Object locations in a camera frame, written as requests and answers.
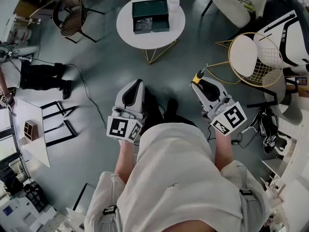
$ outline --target rattan chair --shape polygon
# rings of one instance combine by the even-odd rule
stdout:
[[[58,14],[60,11],[60,7],[62,4],[65,5],[66,11],[69,12],[69,15],[64,19],[64,21],[60,21],[58,18]],[[70,39],[69,37],[74,35],[75,33],[79,32],[83,36],[87,37],[88,39],[92,40],[93,42],[97,42],[94,39],[90,38],[88,35],[84,34],[82,31],[82,25],[86,21],[87,18],[87,11],[93,11],[99,14],[105,14],[100,11],[92,10],[85,8],[83,5],[82,0],[59,0],[55,5],[53,11],[53,22],[54,24],[61,29],[61,35],[74,42],[76,41]]]

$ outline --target concrete floor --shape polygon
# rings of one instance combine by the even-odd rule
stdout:
[[[206,136],[208,124],[201,117],[201,107],[189,84],[206,63],[227,61],[227,49],[214,43],[229,38],[238,29],[214,5],[201,20],[200,15],[209,0],[181,0],[186,25],[179,42],[149,66],[142,51],[126,44],[116,30],[117,15],[128,1],[84,0],[86,7],[106,12],[105,15],[88,13],[83,25],[83,32],[99,39],[97,43],[81,35],[74,35],[73,39],[79,40],[78,44],[74,44],[60,35],[52,20],[44,21],[39,58],[77,65],[82,70],[88,92],[98,104],[105,120],[111,114],[117,92],[130,81],[141,78],[164,107],[169,98],[176,98],[179,102],[178,114],[193,121]],[[236,79],[228,66],[213,70],[225,80]],[[72,96],[62,104],[65,108],[79,106],[68,117],[78,137],[48,147],[50,168],[34,157],[27,162],[27,168],[31,177],[43,188],[51,205],[65,214],[65,208],[73,207],[85,183],[95,188],[103,171],[114,171],[119,143],[105,136],[103,122],[95,106],[86,97],[76,68],[68,67],[64,79],[74,80]],[[264,98],[261,92],[242,84],[224,86],[234,100],[240,102],[248,117],[248,123],[232,134],[232,138],[235,138],[256,114],[257,109],[247,109],[246,105],[262,102]],[[38,106],[60,101],[61,95],[56,89],[17,92],[18,97]],[[245,133],[242,145],[246,145],[253,135],[253,131]],[[211,140],[210,145],[214,151],[215,140]],[[268,177],[269,170],[261,160],[273,158],[276,152],[265,154],[259,136],[247,148],[234,146],[233,150],[235,159],[243,162],[257,179]]]

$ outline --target black pants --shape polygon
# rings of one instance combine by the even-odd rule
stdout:
[[[166,111],[164,114],[164,118],[161,115],[160,109],[158,107],[158,103],[156,101],[156,97],[146,89],[145,91],[145,113],[146,113],[146,120],[145,123],[140,131],[140,135],[142,136],[145,131],[147,131],[152,126],[156,126],[158,124],[163,123],[185,123],[189,125],[193,125],[196,127],[196,125],[181,116],[176,115],[175,113],[170,113],[169,111]]]
[[[20,87],[22,89],[48,90],[59,88],[62,90],[66,81],[57,78],[62,76],[65,66],[52,65],[26,65],[21,68]]]

